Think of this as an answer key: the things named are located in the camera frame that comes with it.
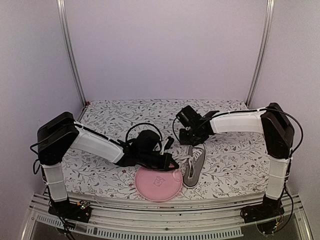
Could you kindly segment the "grey canvas sneaker white laces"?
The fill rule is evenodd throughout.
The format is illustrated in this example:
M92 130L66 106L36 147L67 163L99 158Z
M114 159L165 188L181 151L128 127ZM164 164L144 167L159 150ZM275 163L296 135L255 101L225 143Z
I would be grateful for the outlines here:
M189 146L186 154L180 154L177 159L185 164L183 185L186 188L194 188L199 181L201 171L206 159L206 148L204 144Z

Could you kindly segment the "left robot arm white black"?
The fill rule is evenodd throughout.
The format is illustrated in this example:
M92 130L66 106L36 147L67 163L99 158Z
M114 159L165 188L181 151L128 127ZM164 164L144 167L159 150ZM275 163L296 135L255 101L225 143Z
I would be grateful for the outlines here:
M75 121L73 114L63 112L37 130L37 159L48 186L55 209L63 216L74 213L69 202L62 170L63 157L69 149L84 151L98 156L119 167L139 165L149 170L169 172L179 164L166 151L173 138L163 140L160 130L142 130L137 137L125 137L124 141L113 140Z

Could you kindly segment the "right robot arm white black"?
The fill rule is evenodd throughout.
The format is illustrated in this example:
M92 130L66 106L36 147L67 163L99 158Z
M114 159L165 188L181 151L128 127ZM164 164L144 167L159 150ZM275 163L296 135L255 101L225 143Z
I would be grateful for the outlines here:
M278 203L290 175L295 129L291 121L295 118L284 112L276 102L251 110L220 112L209 111L204 116L190 105L176 114L183 125L179 131L179 142L193 147L203 144L210 136L231 132L259 133L263 135L269 159L269 177L264 194L265 202L259 206L262 218L269 218L278 210Z

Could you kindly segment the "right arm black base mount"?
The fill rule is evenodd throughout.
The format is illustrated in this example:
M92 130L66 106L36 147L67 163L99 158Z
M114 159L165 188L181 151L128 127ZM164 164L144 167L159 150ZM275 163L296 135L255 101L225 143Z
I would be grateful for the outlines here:
M282 201L263 196L262 203L248 205L241 209L240 216L245 223L252 223L269 218L274 218L285 213Z

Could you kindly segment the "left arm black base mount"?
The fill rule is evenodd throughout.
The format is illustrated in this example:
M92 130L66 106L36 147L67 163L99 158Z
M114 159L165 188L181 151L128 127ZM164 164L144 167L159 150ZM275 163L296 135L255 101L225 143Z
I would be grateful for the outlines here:
M69 199L60 202L50 200L48 213L61 219L88 223L92 210L88 203L83 200L77 203L71 203Z

